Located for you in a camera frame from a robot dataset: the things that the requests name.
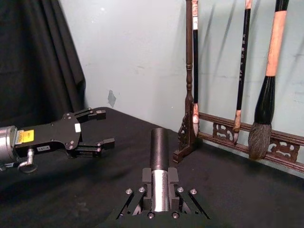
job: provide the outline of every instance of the black holder bracket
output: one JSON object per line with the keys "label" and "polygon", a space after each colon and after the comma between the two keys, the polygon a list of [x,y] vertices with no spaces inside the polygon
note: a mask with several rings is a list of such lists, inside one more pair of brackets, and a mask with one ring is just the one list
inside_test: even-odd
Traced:
{"label": "black holder bracket", "polygon": [[201,228],[230,227],[219,222],[206,200],[196,189],[184,191],[179,186],[176,168],[168,169],[170,210],[152,211],[152,172],[142,170],[143,186],[137,190],[127,189],[123,202],[112,211],[107,220],[97,228]]}

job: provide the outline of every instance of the yellow label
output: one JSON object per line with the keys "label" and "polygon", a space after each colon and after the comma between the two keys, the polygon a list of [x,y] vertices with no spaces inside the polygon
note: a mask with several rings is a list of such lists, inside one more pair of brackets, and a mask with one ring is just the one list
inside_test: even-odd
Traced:
{"label": "yellow label", "polygon": [[34,130],[23,132],[23,143],[34,141]]}

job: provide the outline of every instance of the large calligraphy brush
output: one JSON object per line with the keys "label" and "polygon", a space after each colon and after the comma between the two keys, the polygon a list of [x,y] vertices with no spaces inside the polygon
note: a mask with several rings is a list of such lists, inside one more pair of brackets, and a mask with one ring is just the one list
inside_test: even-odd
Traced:
{"label": "large calligraphy brush", "polygon": [[271,122],[275,112],[276,71],[288,2],[289,0],[276,0],[275,4],[266,75],[257,100],[255,120],[248,138],[249,158],[253,160],[264,158],[270,144]]}

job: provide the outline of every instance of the calligraphy brush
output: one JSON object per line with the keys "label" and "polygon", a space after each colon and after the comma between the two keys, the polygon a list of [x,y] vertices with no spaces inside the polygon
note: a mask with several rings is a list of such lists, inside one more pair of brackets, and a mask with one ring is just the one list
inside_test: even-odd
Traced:
{"label": "calligraphy brush", "polygon": [[242,100],[244,91],[244,80],[245,80],[245,69],[246,69],[246,59],[247,59],[247,47],[248,47],[248,35],[249,35],[249,24],[250,24],[250,12],[251,12],[252,0],[245,0],[245,13],[244,13],[244,27],[242,36],[242,50],[241,50],[241,63],[239,71],[239,81],[238,81],[238,92],[237,92],[237,109],[236,116],[234,119],[233,127],[233,142],[237,144],[238,134],[241,128],[241,110],[242,110]]}
{"label": "calligraphy brush", "polygon": [[194,74],[194,99],[193,99],[193,130],[195,136],[199,132],[199,38],[198,38],[198,0],[192,0],[192,21],[193,21],[193,74]]}
{"label": "calligraphy brush", "polygon": [[257,100],[255,120],[248,137],[249,158],[265,157],[270,144],[271,122],[275,112],[276,71],[289,0],[276,0],[271,39],[268,50],[266,76]]}

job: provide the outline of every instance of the black cylindrical object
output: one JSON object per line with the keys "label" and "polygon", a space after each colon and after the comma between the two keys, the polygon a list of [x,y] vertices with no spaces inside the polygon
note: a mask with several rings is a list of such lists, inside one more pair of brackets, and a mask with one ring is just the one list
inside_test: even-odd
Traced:
{"label": "black cylindrical object", "polygon": [[168,171],[169,144],[168,133],[164,128],[155,128],[151,131],[150,168],[153,170]]}
{"label": "black cylindrical object", "polygon": [[152,211],[168,211],[169,188],[169,144],[168,133],[164,128],[151,131],[150,168],[152,170]]}

